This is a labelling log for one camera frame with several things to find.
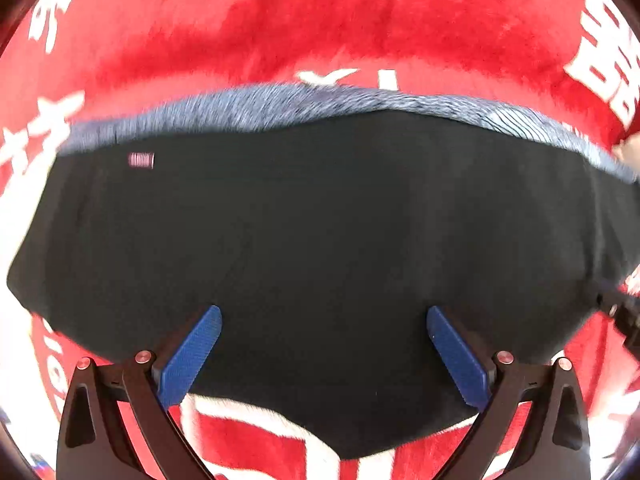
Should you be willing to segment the red blanket with white print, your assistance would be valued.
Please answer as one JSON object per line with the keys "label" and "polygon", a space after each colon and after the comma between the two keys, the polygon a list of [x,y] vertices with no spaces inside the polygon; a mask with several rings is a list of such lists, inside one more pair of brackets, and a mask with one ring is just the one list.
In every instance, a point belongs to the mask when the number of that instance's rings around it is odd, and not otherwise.
{"label": "red blanket with white print", "polygon": [[[81,122],[243,87],[463,96],[554,120],[639,174],[639,40],[614,0],[35,0],[1,45],[1,416],[55,479],[58,432],[89,351],[10,291],[58,152]],[[603,479],[639,404],[639,364],[594,301],[541,363],[573,363]],[[477,419],[355,458],[268,408],[194,391],[169,415],[217,479],[431,479]]]}

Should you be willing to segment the black pants with patterned waistband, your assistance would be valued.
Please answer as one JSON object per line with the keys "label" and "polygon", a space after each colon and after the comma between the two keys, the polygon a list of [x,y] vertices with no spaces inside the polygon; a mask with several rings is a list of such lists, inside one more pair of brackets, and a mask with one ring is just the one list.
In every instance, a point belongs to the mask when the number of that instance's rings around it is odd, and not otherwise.
{"label": "black pants with patterned waistband", "polygon": [[589,318],[587,283],[638,263],[638,172],[552,119],[267,84],[74,125],[8,285],[112,361],[218,306],[194,391],[355,458],[472,413],[429,307],[541,363]]}

